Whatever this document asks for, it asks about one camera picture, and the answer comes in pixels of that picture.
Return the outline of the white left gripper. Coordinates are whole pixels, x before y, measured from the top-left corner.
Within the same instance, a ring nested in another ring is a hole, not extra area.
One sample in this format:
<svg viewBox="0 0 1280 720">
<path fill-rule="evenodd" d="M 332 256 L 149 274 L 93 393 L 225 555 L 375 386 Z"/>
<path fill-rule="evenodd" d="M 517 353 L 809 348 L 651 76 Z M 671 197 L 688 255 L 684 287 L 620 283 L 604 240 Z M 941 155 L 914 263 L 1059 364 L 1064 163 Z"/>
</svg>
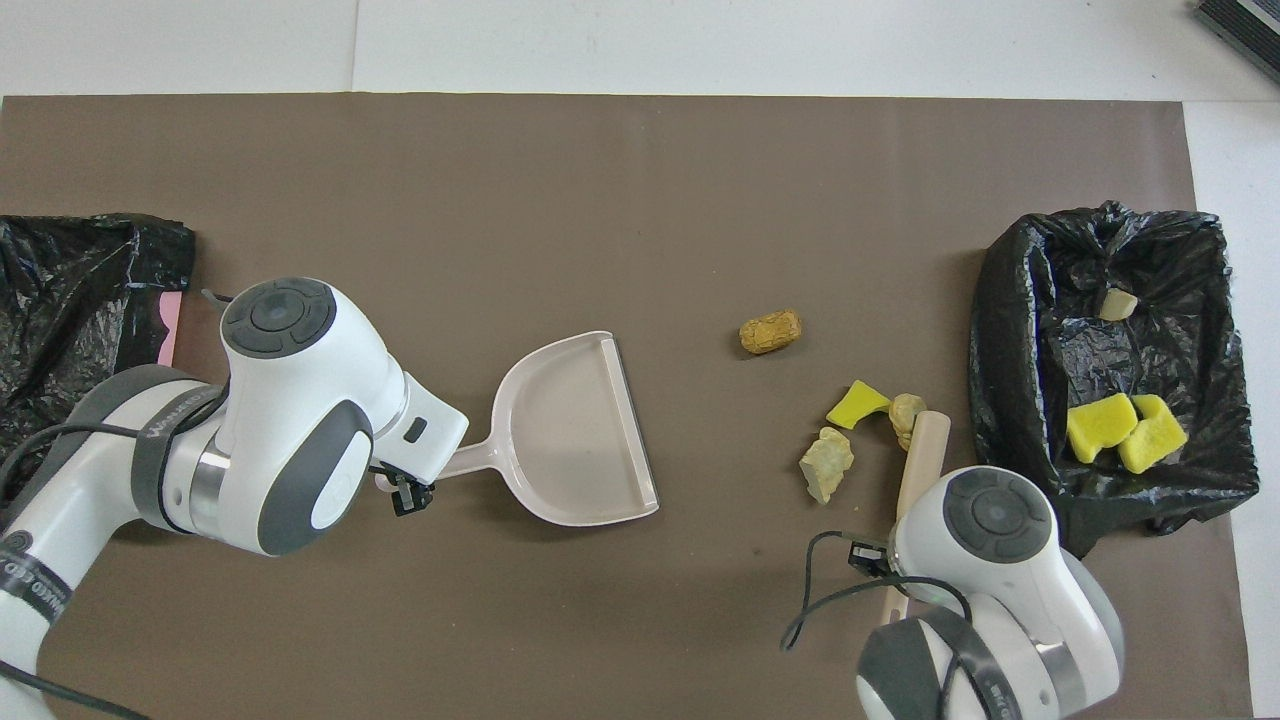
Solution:
<svg viewBox="0 0 1280 720">
<path fill-rule="evenodd" d="M 411 374 L 399 372 L 372 406 L 372 462 L 410 475 L 390 495 L 398 518 L 422 511 L 434 498 L 435 480 L 461 446 L 467 418 L 442 401 Z"/>
</svg>

